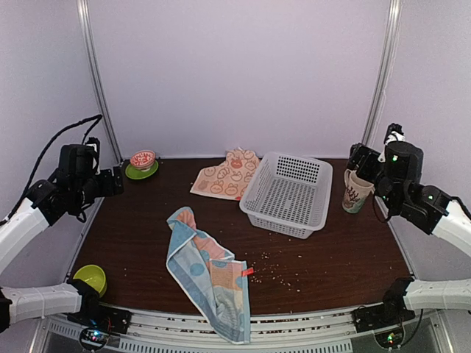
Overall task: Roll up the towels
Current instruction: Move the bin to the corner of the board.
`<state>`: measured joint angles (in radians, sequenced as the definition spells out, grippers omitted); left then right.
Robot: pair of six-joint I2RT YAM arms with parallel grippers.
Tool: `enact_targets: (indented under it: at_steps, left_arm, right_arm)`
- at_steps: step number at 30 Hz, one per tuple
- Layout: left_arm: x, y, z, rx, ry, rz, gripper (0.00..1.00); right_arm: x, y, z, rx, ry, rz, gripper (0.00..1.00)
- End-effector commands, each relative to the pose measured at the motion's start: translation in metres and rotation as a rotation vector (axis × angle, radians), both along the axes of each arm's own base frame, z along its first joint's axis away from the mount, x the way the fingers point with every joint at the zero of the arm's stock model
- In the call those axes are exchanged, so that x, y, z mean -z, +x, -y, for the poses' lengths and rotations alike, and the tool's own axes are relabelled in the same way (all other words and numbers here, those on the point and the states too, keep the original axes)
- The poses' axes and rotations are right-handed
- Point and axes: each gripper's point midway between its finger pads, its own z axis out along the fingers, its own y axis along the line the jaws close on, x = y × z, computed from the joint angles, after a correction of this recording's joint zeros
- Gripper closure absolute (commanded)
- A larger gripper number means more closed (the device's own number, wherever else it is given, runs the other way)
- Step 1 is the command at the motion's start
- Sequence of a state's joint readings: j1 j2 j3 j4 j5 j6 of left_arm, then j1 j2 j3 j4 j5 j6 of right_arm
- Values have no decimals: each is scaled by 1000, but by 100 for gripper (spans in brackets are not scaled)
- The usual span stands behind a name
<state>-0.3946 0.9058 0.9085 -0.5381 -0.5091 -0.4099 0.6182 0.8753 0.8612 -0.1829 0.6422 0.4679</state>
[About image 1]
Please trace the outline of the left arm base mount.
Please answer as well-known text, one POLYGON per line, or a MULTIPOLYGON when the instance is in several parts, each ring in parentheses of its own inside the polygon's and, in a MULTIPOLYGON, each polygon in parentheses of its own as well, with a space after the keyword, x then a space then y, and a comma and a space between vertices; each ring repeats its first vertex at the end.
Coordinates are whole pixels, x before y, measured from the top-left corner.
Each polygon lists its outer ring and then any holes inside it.
POLYGON ((97 328, 103 332, 127 334, 132 313, 128 310, 99 306, 99 311, 94 318, 89 318, 83 313, 67 314, 66 317, 71 322, 86 327, 97 328))

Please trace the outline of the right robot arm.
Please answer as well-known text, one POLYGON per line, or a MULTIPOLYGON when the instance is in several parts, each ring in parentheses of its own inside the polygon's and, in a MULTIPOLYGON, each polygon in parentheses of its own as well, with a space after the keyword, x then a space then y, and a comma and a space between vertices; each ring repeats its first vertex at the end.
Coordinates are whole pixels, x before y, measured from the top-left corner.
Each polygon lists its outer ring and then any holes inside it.
MULTIPOLYGON (((400 216, 426 235, 469 254, 469 210, 459 197, 421 184, 422 161, 423 151, 405 141, 386 144, 382 154, 357 143, 350 148, 347 167, 373 184, 388 217, 400 216)), ((398 279, 385 293, 377 317, 382 324, 390 325, 405 312, 425 309, 469 310, 470 280, 398 279)))

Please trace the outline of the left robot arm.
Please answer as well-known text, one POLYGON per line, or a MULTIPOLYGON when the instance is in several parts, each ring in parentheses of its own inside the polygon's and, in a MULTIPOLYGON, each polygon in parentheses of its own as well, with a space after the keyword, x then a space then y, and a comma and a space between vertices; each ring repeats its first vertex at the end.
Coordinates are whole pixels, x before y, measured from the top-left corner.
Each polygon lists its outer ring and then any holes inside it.
MULTIPOLYGON (((1 222, 2 270, 63 215, 85 223, 85 211, 96 199, 123 193, 121 169, 100 169, 99 151, 97 138, 89 138, 84 144, 64 145, 52 175, 26 189, 18 209, 1 222)), ((77 314, 91 327, 106 319, 98 290, 81 279, 40 288, 1 288, 1 330, 19 321, 59 313, 77 314)))

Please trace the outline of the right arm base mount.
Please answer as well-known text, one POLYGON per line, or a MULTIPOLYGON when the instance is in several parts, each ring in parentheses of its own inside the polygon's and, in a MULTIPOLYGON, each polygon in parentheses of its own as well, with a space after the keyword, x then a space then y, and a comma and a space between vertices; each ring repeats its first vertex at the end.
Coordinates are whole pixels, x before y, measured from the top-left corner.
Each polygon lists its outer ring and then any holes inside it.
POLYGON ((397 309, 385 304, 361 306, 351 312, 357 333, 379 330, 415 318, 414 311, 397 309))

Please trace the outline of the blue polka dot towel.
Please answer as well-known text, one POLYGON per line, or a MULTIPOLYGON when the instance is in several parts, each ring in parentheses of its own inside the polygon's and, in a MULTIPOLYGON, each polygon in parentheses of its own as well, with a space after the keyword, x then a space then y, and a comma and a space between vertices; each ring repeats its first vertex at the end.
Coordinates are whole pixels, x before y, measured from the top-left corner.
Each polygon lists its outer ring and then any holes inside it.
POLYGON ((232 344, 250 343, 247 263, 198 229, 190 207, 175 211, 167 224, 168 272, 216 334, 232 344))

